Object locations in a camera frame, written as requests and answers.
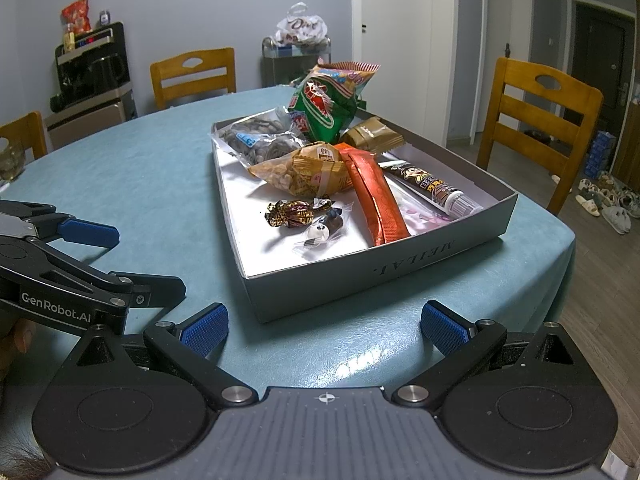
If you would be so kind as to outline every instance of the brown cake package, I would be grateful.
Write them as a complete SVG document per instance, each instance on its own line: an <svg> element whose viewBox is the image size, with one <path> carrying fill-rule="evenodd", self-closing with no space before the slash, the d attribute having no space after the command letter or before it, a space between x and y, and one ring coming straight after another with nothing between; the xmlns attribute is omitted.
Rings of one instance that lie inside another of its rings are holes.
<svg viewBox="0 0 640 480"><path fill-rule="evenodd" d="M348 130L340 142L379 155L402 146L404 137L380 122L379 117L371 117Z"/></svg>

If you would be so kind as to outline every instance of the human hand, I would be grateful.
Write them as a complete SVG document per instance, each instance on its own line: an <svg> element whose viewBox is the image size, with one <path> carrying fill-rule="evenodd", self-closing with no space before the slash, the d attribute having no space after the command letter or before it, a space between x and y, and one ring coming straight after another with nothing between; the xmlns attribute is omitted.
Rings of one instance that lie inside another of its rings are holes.
<svg viewBox="0 0 640 480"><path fill-rule="evenodd" d="M28 319L19 319L7 336L0 339L0 381L9 373L16 356L26 354L31 346L36 324Z"/></svg>

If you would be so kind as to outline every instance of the blue gripper pad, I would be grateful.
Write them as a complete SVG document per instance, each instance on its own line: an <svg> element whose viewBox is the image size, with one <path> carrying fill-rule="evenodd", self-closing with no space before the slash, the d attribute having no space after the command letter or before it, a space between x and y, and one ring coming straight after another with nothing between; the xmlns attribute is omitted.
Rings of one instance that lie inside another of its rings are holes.
<svg viewBox="0 0 640 480"><path fill-rule="evenodd" d="M76 244L113 249L120 242L120 233L115 227L77 218L60 223L57 232L63 240Z"/></svg>
<svg viewBox="0 0 640 480"><path fill-rule="evenodd" d="M226 306L218 303L196 321L182 328L180 342L191 350L206 357L229 333L229 314Z"/></svg>
<svg viewBox="0 0 640 480"><path fill-rule="evenodd" d="M469 330L437 309L425 303L420 316L420 329L444 357L469 342Z"/></svg>

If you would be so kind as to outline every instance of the chair handle hole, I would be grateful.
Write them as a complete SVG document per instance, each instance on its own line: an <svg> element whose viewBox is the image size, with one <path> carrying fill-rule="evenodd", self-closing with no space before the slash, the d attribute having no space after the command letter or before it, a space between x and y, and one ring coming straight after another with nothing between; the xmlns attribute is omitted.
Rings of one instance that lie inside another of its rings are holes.
<svg viewBox="0 0 640 480"><path fill-rule="evenodd" d="M536 76L536 83L547 90L561 90L560 82L552 75L541 74Z"/></svg>
<svg viewBox="0 0 640 480"><path fill-rule="evenodd" d="M190 57L189 59L185 59L182 64L183 68L196 68L198 65L202 64L203 60L199 57Z"/></svg>

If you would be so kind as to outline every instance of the metal cart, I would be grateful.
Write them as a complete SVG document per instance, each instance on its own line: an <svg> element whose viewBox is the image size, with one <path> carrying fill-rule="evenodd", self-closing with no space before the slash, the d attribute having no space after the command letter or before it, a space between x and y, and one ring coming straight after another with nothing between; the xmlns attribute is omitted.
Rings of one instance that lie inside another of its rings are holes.
<svg viewBox="0 0 640 480"><path fill-rule="evenodd" d="M271 38L262 40L262 86L288 85L305 75L322 57L331 63L331 40L313 46L278 46Z"/></svg>

